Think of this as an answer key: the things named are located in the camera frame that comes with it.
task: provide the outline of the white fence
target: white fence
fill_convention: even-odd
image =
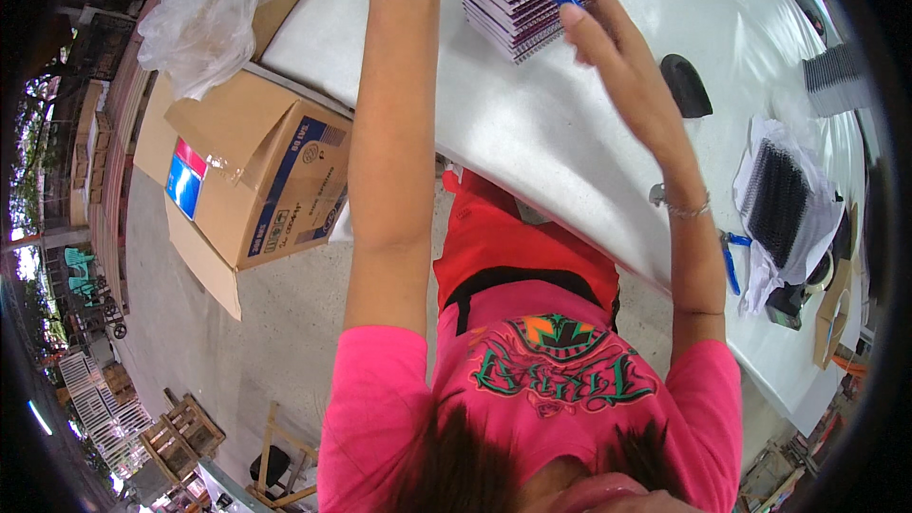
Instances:
[[[133,475],[149,459],[139,436],[152,419],[135,396],[119,405],[95,360],[76,352],[60,359],[60,372],[73,405],[111,471],[121,479]]]

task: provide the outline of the shirt graphic print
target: shirt graphic print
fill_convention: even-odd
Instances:
[[[478,391],[524,396],[540,418],[596,413],[655,394],[652,372],[640,372],[637,351],[610,331],[549,313],[469,330],[469,380]]]

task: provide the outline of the mouth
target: mouth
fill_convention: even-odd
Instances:
[[[645,496],[648,493],[643,485],[636,483],[629,475],[593,475],[564,489],[554,501],[550,513],[585,513],[621,497]]]

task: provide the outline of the bracelet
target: bracelet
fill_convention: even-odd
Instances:
[[[710,191],[706,191],[706,202],[703,203],[703,206],[700,207],[700,209],[679,209],[678,207],[668,202],[668,199],[665,196],[665,183],[659,183],[649,189],[649,202],[651,202],[656,208],[658,208],[659,205],[664,204],[665,208],[668,210],[669,216],[678,217],[679,219],[692,219],[694,217],[706,214],[710,211]]]

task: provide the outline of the tape roll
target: tape roll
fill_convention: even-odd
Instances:
[[[811,281],[810,279],[808,281],[805,281],[804,293],[808,295],[814,295],[815,293],[820,293],[821,291],[825,290],[827,286],[830,285],[830,281],[833,280],[833,252],[829,249],[826,251],[824,261],[827,262],[827,270],[824,273],[823,279],[820,279],[820,281]]]

